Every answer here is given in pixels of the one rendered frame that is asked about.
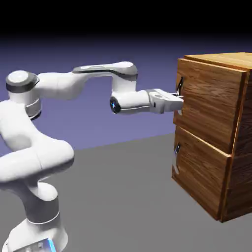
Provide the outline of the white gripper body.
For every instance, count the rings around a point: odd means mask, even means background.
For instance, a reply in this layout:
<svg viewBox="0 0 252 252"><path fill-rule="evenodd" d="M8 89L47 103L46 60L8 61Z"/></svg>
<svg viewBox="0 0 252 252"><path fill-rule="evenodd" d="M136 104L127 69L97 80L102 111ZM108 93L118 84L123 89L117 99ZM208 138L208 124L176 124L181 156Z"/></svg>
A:
<svg viewBox="0 0 252 252"><path fill-rule="evenodd" d="M168 93L165 92L163 94L163 112L174 112L174 111L181 111L184 99L183 96L176 95L175 93Z"/></svg>

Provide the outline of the wooden cabinet door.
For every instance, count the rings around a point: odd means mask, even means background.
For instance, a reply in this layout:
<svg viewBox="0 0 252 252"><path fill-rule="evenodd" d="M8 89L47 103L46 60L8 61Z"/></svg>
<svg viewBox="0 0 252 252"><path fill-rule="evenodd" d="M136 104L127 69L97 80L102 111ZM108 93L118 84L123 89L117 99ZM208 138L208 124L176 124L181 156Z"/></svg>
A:
<svg viewBox="0 0 252 252"><path fill-rule="evenodd" d="M184 103L174 123L230 154L248 72L178 59L177 84Z"/></svg>
<svg viewBox="0 0 252 252"><path fill-rule="evenodd" d="M231 155L210 145L187 130L177 126L174 150L178 143L177 165L172 166L172 178L214 219L220 220Z"/></svg>

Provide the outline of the wooden cabinet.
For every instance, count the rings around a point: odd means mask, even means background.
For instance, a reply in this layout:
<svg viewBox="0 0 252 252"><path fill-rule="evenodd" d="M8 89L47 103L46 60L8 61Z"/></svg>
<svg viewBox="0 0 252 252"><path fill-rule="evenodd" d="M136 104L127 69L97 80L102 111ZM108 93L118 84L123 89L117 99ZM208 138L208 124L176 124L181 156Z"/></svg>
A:
<svg viewBox="0 0 252 252"><path fill-rule="evenodd" d="M182 59L248 72L235 123L231 162L227 169L220 222L252 213L252 53L187 55Z"/></svg>

